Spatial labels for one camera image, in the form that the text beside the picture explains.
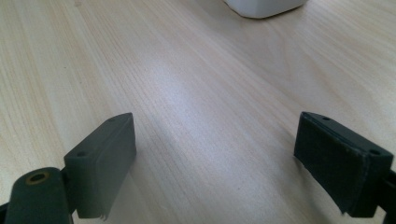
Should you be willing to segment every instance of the screw hole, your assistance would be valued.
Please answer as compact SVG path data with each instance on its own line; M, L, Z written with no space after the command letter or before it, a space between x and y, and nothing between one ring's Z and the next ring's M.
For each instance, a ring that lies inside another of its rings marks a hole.
M36 182L36 181L39 181L39 180L41 180L41 179L44 179L46 176L44 175L44 174L38 174L38 175L34 175L34 176L32 176L32 177L30 177L30 181L32 181L32 182Z
M27 185L39 184L39 183L45 181L49 176L50 176L50 174L48 172L32 174L26 178L26 184Z
M371 154L373 154L373 155L376 155L376 156L379 156L381 153L379 153L379 151L377 151L377 150L374 150L374 149L370 149L370 151L369 151Z
M80 151L77 156L78 157L85 157L87 154L85 153L85 151Z

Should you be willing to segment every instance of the wooden table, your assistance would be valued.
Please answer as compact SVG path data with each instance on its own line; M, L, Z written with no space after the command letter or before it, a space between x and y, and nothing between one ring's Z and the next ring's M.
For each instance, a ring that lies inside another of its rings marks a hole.
M1 1L0 203L131 111L138 154L109 223L380 223L381 209L341 216L292 155L301 111L396 153L395 11L310 0L249 20L221 0Z

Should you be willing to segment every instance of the white object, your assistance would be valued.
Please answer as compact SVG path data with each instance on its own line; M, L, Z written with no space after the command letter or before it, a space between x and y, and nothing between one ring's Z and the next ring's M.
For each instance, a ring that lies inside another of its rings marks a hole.
M303 5L306 0L224 0L243 17L261 19Z

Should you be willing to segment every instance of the light wood grain surface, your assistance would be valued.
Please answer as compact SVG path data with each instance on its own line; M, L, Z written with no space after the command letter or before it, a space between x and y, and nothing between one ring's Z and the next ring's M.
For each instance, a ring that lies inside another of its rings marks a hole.
M0 203L131 111L138 154L109 223L380 223L381 209L342 216L292 153L301 111L396 153L395 11L309 0L257 21L221 0L0 1Z

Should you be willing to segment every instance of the black clamp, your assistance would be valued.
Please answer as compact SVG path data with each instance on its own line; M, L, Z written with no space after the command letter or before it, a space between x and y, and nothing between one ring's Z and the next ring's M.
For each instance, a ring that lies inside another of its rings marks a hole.
M0 223L73 223L107 217L136 155L131 113L108 119L64 156L65 167L42 168L20 177Z
M373 217L378 206L396 223L393 155L327 117L303 112L294 156L329 193L342 213Z

